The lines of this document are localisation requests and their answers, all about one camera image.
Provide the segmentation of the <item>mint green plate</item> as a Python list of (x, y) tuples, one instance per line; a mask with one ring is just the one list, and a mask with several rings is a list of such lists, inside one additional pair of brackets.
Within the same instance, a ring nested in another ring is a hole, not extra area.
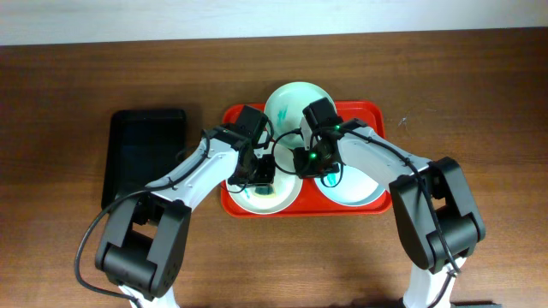
[(311, 103), (327, 98), (335, 109), (335, 102), (321, 87), (296, 81), (277, 88), (268, 98), (264, 113), (273, 126), (273, 139), (300, 127), (302, 111)]

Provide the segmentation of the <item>green and yellow sponge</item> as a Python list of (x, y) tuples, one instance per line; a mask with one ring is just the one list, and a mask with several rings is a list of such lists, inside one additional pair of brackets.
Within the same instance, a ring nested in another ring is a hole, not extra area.
[(276, 195), (275, 189), (272, 184), (255, 187), (253, 195), (257, 198), (273, 198)]

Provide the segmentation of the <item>white plate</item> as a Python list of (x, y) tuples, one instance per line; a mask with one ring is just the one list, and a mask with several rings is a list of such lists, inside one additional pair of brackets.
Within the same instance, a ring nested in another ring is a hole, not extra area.
[(229, 196), (244, 211), (270, 215), (289, 207), (301, 191), (303, 180), (297, 175), (289, 175), (275, 168), (273, 187), (276, 195), (273, 198), (257, 198), (253, 195), (255, 187), (246, 187), (242, 192), (236, 185), (228, 185)]

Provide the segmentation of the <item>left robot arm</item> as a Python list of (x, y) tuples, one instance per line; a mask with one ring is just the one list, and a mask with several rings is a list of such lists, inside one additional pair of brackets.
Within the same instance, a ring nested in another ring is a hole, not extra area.
[(271, 156), (257, 157), (273, 132), (260, 110), (244, 106), (234, 123), (202, 133), (197, 149), (167, 175), (113, 200), (95, 265), (133, 307), (174, 307), (172, 285), (180, 271), (190, 218), (223, 181), (241, 188), (270, 184)]

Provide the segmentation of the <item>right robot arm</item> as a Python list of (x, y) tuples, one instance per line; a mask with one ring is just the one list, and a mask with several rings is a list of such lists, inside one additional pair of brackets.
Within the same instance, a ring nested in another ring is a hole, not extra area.
[(404, 251), (413, 263), (404, 307), (449, 307), (461, 267), (486, 228), (459, 163), (417, 157), (360, 119), (344, 121), (326, 98), (307, 104), (297, 151), (300, 177), (323, 177), (335, 164), (358, 169), (391, 197)]

